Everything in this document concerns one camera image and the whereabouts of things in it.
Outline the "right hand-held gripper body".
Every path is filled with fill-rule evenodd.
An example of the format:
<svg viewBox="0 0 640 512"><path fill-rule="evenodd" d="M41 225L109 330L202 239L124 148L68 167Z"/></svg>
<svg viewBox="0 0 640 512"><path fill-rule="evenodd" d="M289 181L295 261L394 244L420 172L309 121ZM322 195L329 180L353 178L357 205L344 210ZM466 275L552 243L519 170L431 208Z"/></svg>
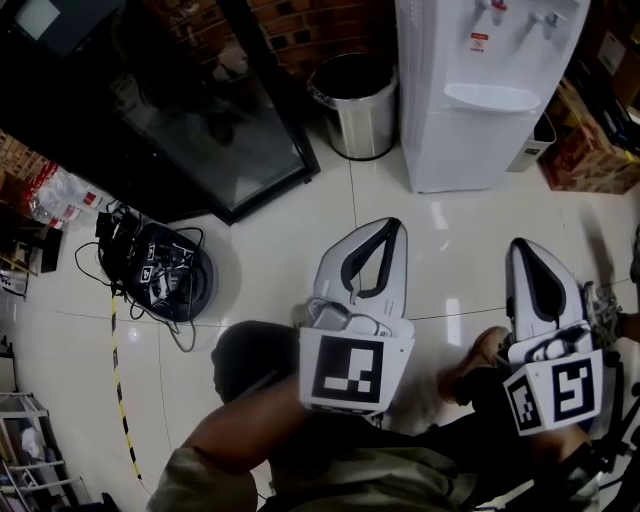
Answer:
<svg viewBox="0 0 640 512"><path fill-rule="evenodd" d="M520 436L599 415L603 352L594 347L588 322L516 342L508 361L512 373L503 387Z"/></svg>

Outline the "white water dispenser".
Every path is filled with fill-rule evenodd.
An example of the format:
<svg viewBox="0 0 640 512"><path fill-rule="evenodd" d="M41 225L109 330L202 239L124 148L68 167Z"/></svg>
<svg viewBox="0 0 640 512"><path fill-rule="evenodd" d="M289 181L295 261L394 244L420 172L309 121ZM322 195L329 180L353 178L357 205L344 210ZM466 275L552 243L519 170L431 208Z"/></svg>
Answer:
<svg viewBox="0 0 640 512"><path fill-rule="evenodd" d="M541 117L590 3L396 0L402 150L403 133L428 112Z"/></svg>

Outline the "person's right forearm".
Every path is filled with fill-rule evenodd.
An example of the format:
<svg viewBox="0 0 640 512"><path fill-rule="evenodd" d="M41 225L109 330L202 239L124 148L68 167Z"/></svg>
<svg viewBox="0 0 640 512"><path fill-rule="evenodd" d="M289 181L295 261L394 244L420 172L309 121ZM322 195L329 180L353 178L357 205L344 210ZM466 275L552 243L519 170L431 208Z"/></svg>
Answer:
<svg viewBox="0 0 640 512"><path fill-rule="evenodd" d="M560 463L583 445L591 441L578 425L571 425L541 433L537 438L538 448L545 464Z"/></svg>

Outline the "person's left forearm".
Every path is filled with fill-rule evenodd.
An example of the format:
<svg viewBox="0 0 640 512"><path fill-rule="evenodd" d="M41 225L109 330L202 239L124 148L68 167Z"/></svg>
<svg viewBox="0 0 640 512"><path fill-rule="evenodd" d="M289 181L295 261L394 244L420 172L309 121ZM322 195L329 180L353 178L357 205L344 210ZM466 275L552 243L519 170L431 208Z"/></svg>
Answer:
<svg viewBox="0 0 640 512"><path fill-rule="evenodd" d="M228 473L266 461L311 415L299 399L299 377L242 396L206 416L183 443Z"/></svg>

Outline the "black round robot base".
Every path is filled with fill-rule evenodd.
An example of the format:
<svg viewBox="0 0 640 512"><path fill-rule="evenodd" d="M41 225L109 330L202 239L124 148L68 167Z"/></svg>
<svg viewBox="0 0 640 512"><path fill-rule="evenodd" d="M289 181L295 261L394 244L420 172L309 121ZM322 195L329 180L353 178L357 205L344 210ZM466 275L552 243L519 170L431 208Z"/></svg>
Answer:
<svg viewBox="0 0 640 512"><path fill-rule="evenodd" d="M217 292L217 270L201 240L150 222L133 239L123 285L147 312L167 322L189 323Z"/></svg>

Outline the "person's black trousers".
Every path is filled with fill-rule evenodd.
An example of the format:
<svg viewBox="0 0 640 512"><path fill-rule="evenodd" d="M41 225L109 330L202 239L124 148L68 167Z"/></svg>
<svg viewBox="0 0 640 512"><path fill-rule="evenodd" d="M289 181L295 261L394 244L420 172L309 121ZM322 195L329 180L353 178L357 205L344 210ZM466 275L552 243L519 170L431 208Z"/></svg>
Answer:
<svg viewBox="0 0 640 512"><path fill-rule="evenodd" d="M529 480L539 487L516 512L599 512L596 478L568 467L588 460L587 445L563 462L537 465L531 442L516 432L499 379L483 387L471 403L473 413L416 436L376 428L361 417L317 414L269 463L272 469L301 458L327 459L361 448L420 447L449 458L462 472L476 474L476 500L469 512Z"/></svg>

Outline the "person's black shoe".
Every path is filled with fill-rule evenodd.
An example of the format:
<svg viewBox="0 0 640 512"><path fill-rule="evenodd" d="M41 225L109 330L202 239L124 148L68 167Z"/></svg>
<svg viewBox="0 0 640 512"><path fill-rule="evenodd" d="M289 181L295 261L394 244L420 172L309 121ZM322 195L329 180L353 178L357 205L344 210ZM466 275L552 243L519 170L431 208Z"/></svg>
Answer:
<svg viewBox="0 0 640 512"><path fill-rule="evenodd" d="M243 321L227 328L211 353L214 387L224 404L270 387L298 372L299 331Z"/></svg>

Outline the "person's olive shirt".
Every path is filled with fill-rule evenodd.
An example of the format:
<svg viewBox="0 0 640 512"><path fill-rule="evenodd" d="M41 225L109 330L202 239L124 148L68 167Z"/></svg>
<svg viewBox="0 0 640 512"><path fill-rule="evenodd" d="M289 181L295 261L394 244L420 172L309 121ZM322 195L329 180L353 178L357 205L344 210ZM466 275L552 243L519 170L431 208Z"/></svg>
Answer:
<svg viewBox="0 0 640 512"><path fill-rule="evenodd" d="M420 447L361 448L271 469L266 512L469 512L477 476ZM146 512L257 512L251 473L232 474L193 448L173 452Z"/></svg>

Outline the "printed brown cardboard box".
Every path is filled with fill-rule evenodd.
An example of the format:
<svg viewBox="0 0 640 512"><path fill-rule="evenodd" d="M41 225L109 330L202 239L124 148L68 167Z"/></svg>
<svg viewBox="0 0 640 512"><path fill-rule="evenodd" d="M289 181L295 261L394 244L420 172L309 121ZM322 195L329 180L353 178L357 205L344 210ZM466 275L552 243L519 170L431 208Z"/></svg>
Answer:
<svg viewBox="0 0 640 512"><path fill-rule="evenodd" d="M545 114L556 133L541 157L552 190L623 195L640 183L640 156L609 140L568 79Z"/></svg>

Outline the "steel trash can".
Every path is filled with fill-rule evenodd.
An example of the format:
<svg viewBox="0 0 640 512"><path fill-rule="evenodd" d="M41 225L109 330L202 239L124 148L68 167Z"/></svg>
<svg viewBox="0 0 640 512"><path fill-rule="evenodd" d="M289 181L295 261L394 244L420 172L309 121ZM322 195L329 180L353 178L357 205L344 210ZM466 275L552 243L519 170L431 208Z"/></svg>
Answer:
<svg viewBox="0 0 640 512"><path fill-rule="evenodd" d="M352 161L386 154L396 140L395 67L367 53L349 53L324 61L307 88L321 107L331 147Z"/></svg>

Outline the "small white waste bin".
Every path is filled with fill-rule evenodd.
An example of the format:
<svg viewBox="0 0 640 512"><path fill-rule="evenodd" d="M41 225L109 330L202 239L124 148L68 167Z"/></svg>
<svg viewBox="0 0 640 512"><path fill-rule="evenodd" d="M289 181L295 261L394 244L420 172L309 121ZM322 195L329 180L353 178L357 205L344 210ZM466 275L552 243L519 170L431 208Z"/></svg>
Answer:
<svg viewBox="0 0 640 512"><path fill-rule="evenodd" d="M507 172L520 173L529 169L556 141L556 132L546 113L537 121L533 131L513 159Z"/></svg>

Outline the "black printed box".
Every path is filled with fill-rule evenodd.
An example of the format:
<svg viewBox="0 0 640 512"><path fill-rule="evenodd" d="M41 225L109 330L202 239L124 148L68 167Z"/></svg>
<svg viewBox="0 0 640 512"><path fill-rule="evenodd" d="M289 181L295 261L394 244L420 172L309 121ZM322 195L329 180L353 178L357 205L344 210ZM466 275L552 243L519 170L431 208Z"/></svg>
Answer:
<svg viewBox="0 0 640 512"><path fill-rule="evenodd" d="M640 124L631 118L612 88L581 60L571 61L566 76L609 140L640 156Z"/></svg>

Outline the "yellow black striped tape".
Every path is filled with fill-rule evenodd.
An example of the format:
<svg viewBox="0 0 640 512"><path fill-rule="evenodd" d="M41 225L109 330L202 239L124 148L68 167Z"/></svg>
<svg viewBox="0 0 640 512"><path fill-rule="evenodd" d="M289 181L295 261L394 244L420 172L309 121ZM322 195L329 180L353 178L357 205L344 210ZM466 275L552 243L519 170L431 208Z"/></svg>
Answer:
<svg viewBox="0 0 640 512"><path fill-rule="evenodd" d="M140 483L142 487L144 487L143 477L140 472L136 453L134 450L134 446L130 436L130 429L128 425L128 420L126 416L126 411L124 408L123 401L123 390L121 384L121 376L119 371L119 352L118 352L118 342L116 339L116 328L117 328L117 304L116 304L116 294L115 291L111 291L111 299L110 299L110 338L111 338L111 357L112 357L112 367L113 367L113 376L114 376L114 384L115 384L115 392L117 399L117 406L120 415L120 421L123 428L124 438L127 446L127 451L130 456L131 464L133 467L133 471L137 481Z"/></svg>

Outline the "flat black box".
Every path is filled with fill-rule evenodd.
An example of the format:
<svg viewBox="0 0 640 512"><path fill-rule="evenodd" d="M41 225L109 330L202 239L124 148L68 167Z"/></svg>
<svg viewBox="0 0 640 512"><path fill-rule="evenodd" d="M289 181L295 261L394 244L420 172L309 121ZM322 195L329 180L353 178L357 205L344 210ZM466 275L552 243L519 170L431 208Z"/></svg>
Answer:
<svg viewBox="0 0 640 512"><path fill-rule="evenodd" d="M63 232L56 228L47 230L41 249L41 272L49 273L57 270L59 252Z"/></svg>

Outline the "white metal shelf rack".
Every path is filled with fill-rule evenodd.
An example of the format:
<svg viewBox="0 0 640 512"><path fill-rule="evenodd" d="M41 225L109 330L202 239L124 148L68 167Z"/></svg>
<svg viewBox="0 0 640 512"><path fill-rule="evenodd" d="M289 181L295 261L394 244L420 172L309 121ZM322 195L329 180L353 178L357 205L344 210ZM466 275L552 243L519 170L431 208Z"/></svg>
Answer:
<svg viewBox="0 0 640 512"><path fill-rule="evenodd" d="M0 508L69 511L82 479L69 474L48 435L49 411L31 393L0 391Z"/></svg>

